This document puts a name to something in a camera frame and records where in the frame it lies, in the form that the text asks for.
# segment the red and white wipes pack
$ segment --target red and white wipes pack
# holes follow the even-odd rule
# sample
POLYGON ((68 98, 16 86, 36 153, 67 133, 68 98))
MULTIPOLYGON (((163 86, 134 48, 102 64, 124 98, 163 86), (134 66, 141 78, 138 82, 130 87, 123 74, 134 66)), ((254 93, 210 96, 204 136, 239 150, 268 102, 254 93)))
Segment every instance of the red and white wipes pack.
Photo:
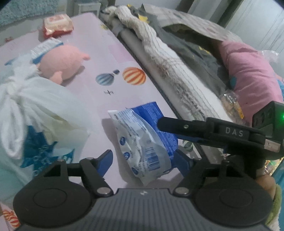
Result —
POLYGON ((73 22, 67 14, 54 15, 43 21, 43 34, 45 38, 58 37, 73 31, 73 22))

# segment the wet wipes package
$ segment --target wet wipes package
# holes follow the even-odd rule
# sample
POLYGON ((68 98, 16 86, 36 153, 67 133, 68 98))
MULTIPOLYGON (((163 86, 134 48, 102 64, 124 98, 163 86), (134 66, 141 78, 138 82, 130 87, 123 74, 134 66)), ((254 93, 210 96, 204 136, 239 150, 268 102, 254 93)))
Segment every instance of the wet wipes package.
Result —
POLYGON ((116 127, 120 149, 133 174, 147 185, 175 167, 175 135, 157 128, 163 116, 156 102, 124 111, 108 111, 116 127))

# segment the silver screw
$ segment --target silver screw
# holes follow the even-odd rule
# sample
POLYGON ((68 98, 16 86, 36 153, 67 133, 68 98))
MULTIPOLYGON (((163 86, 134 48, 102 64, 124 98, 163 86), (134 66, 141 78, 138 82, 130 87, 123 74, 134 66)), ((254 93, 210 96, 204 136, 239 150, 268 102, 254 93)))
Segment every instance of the silver screw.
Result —
POLYGON ((107 187, 100 187, 98 188, 97 192, 101 195, 108 195, 111 193, 111 189, 107 187))
POLYGON ((175 192, 179 195, 187 195, 189 193, 189 189, 185 187, 178 187, 175 189, 175 192))

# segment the barcode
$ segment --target barcode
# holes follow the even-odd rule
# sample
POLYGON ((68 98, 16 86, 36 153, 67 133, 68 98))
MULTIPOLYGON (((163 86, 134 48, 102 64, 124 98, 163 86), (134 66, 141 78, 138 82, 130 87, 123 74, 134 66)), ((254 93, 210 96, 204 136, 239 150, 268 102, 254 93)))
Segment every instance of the barcode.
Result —
POLYGON ((147 168, 149 171, 153 171, 159 169, 160 162, 159 158, 154 150, 154 148, 146 148, 145 149, 145 161, 147 163, 147 168))

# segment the blue oval logo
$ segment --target blue oval logo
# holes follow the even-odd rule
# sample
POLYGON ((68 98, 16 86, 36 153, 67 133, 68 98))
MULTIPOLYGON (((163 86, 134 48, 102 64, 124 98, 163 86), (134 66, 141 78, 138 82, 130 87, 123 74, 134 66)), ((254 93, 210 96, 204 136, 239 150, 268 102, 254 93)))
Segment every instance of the blue oval logo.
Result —
POLYGON ((138 175, 138 171, 135 168, 131 168, 135 175, 138 175))
POLYGON ((125 145, 125 141, 126 141, 125 137, 121 137, 119 140, 120 145, 122 146, 125 145))
POLYGON ((128 153, 128 152, 125 152, 123 155, 124 155, 124 157, 125 157, 126 160, 128 160, 129 157, 130 157, 130 153, 128 153))

